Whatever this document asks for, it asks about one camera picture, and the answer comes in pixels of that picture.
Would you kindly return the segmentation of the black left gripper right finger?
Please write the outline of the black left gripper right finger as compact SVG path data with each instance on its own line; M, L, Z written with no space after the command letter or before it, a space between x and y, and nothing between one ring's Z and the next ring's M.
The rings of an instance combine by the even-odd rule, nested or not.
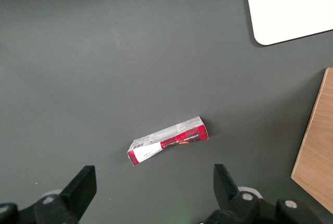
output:
M215 164L213 188L219 209L205 223L322 223L304 202L279 199L273 205L236 186L223 164Z

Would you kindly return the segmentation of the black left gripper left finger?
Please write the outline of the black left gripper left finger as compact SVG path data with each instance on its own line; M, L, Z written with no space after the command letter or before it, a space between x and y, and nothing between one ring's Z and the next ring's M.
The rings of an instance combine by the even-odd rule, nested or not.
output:
M44 195L25 209L1 204L1 223L79 223L97 192L95 166L84 166L59 193Z

